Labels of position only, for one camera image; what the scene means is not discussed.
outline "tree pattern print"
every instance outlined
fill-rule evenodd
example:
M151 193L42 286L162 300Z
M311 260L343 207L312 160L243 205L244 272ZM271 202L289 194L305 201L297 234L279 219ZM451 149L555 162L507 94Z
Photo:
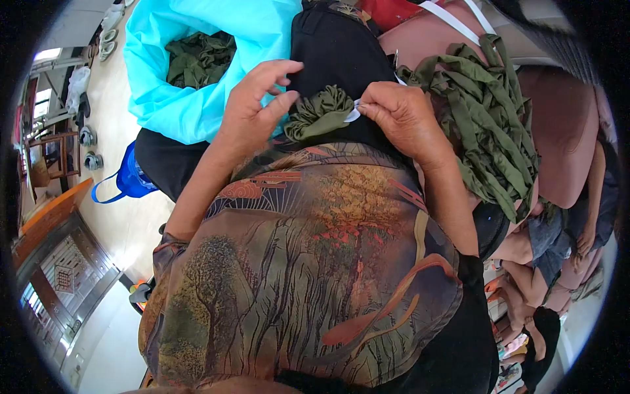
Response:
M268 154L190 244L166 234L156 248L139 335L153 376L203 388L289 369L373 387L403 374L462 296L417 182L362 144Z

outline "blue bag handle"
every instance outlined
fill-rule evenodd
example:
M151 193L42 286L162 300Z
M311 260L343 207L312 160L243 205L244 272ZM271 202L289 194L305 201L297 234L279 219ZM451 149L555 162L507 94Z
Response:
M124 194L123 192L121 192L121 193L120 193L120 194L118 194L116 197L112 197L111 199L109 199L109 200L107 200L107 201L99 201L99 200L96 198L96 188L98 187L98 185L100 185L101 183L105 182L105 181L106 181L106 180L108 180L108 179L111 179L111 178L115 177L116 175L118 175L118 171L116 171L114 174L110 175L109 177L107 177L107 178L103 179L102 181L100 181L100 182L98 182L96 185L94 185L94 187L92 188L92 200L93 200L94 202L97 202L97 203L99 203L99 204L109 204L109 203L111 203L111 202L118 201L118 200L120 200L121 198L123 198L123 197L125 197L125 196L126 196L126 194Z

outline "green fabric strip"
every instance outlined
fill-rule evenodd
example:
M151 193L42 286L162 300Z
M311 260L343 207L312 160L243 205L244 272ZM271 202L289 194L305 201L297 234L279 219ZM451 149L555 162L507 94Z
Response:
M501 37L486 34L479 42L486 62L465 44L451 45L449 54L429 57L415 71L403 66L397 74L408 85L448 100L438 121L447 137L455 132L461 140L464 183L516 223L529 212L538 174L531 102L522 96ZM517 212L519 199L527 203Z
M294 142L320 136L342 127L354 109L354 101L337 85L327 85L323 91L305 98L295 105L296 112L289 115L284 133Z
M166 48L171 53L166 82L195 89L217 83L226 73L236 51L234 37L224 32L209 36L195 33Z

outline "light blue plastic bag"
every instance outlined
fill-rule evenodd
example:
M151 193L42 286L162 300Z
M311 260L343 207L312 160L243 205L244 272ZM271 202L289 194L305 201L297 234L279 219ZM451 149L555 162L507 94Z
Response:
M184 144L211 142L232 88L260 62L288 59L291 22L301 0L140 0L127 22L123 56L138 124ZM223 78L202 89L166 82L169 52L164 49L197 31L234 36L236 53ZM273 99L266 95L261 103ZM274 135L282 129L276 128Z

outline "white elastic band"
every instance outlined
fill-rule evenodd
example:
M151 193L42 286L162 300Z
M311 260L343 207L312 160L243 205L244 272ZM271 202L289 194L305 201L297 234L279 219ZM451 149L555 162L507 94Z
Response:
M464 1L466 2L466 4L468 4L472 13L477 17L477 20L479 21L479 24L481 25L481 27L483 27L483 30L485 30L486 33L488 34L496 34L495 28L493 28L492 25L490 25L490 22L484 16L484 14L482 14L479 7L477 7L477 4L475 4L473 0L464 0Z
M407 84L405 82L403 82L402 79L398 78L398 75L394 74L394 76L398 80L399 84L407 86ZM357 107L358 107L359 104L361 104L361 99L360 98L355 100L355 107L354 107L354 109L352 111L350 111L350 113L348 114L348 117L346 118L346 120L343 121L343 123L354 122L355 120L358 119L359 116L361 116L361 113L357 110Z
M468 38L470 41L479 45L479 37L475 33L473 33L473 31L470 30L465 24L461 23L459 19L453 16L453 14L451 14L444 8L440 7L437 4L433 4L430 1L425 1L424 3L420 3L418 6L424 8L425 10L429 11L431 14L445 21L452 28L454 28L455 30L457 30L458 32L466 36L466 38Z
M354 122L359 116L361 116L361 113L357 110L359 104L361 104L360 98L355 100L355 108L348 114L348 117L343 121L343 123Z

